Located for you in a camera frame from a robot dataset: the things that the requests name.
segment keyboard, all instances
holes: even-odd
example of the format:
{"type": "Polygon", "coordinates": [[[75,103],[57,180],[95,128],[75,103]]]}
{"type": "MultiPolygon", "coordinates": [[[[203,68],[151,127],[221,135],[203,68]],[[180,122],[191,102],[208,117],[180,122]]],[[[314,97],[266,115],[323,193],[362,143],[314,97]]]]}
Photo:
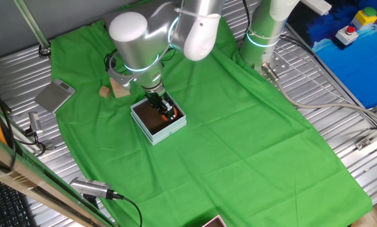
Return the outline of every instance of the keyboard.
{"type": "Polygon", "coordinates": [[[34,227],[25,196],[0,182],[0,227],[34,227]]]}

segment wooden block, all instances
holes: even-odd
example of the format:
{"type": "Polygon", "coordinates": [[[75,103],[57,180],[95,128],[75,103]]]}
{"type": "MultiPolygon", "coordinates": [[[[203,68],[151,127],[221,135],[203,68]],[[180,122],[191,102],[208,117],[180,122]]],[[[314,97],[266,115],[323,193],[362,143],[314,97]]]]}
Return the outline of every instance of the wooden block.
{"type": "Polygon", "coordinates": [[[102,86],[100,88],[99,95],[108,98],[108,96],[110,95],[110,88],[102,86]]]}
{"type": "Polygon", "coordinates": [[[119,85],[113,78],[110,78],[110,83],[112,84],[112,89],[115,98],[120,98],[126,95],[130,95],[130,91],[123,88],[119,85]]]}

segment emergency stop button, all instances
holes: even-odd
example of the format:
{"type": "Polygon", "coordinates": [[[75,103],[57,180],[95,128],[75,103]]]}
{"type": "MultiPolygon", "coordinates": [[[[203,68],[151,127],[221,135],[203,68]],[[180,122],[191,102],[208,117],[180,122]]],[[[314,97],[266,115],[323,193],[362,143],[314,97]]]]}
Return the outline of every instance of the emergency stop button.
{"type": "Polygon", "coordinates": [[[351,35],[355,32],[355,28],[353,26],[348,26],[348,28],[345,32],[346,32],[347,35],[351,35]]]}

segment small box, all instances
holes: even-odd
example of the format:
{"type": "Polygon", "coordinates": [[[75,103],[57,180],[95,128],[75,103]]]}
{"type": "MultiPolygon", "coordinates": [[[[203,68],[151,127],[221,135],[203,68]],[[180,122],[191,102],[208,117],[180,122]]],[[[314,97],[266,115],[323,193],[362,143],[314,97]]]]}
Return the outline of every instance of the small box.
{"type": "Polygon", "coordinates": [[[115,98],[120,98],[123,96],[130,95],[130,91],[123,88],[123,86],[119,85],[116,80],[110,78],[110,84],[112,85],[113,94],[115,98]]]}
{"type": "Polygon", "coordinates": [[[333,43],[338,46],[341,50],[351,46],[351,44],[358,38],[359,34],[355,32],[355,28],[351,26],[345,26],[340,29],[335,37],[333,38],[333,43]]]}
{"type": "Polygon", "coordinates": [[[177,116],[173,122],[167,122],[153,108],[147,98],[131,106],[131,116],[137,122],[145,136],[152,145],[158,144],[166,137],[186,125],[186,115],[171,98],[177,110],[177,116]]]}
{"type": "Polygon", "coordinates": [[[373,24],[377,20],[376,15],[368,16],[365,13],[365,9],[358,11],[357,15],[355,15],[354,18],[357,19],[362,26],[365,26],[365,25],[368,25],[368,24],[373,24]]]}
{"type": "Polygon", "coordinates": [[[222,218],[218,215],[202,227],[226,227],[222,218]]]}
{"type": "Polygon", "coordinates": [[[104,98],[108,98],[108,96],[110,95],[110,88],[102,86],[99,90],[99,95],[104,98]]]}

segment gray hose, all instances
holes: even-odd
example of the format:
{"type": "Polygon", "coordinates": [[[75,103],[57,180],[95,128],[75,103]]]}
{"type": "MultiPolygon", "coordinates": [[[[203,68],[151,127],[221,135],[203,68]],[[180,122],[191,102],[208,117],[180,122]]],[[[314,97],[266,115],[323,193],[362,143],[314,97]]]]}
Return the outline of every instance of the gray hose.
{"type": "Polygon", "coordinates": [[[296,101],[292,100],[288,95],[287,93],[284,91],[284,88],[282,87],[281,85],[281,82],[279,80],[275,81],[277,83],[277,86],[278,88],[280,89],[282,95],[284,95],[284,97],[290,102],[292,103],[292,105],[294,106],[297,106],[297,107],[300,107],[300,108],[328,108],[328,107],[347,107],[347,108],[353,108],[355,110],[359,110],[359,111],[362,111],[366,114],[368,114],[369,116],[377,119],[377,114],[372,112],[372,111],[369,111],[365,108],[362,108],[362,107],[358,107],[357,105],[353,105],[353,104],[348,104],[348,103],[327,103],[327,104],[322,104],[322,105],[305,105],[305,104],[300,104],[300,103],[297,103],[296,101]]]}

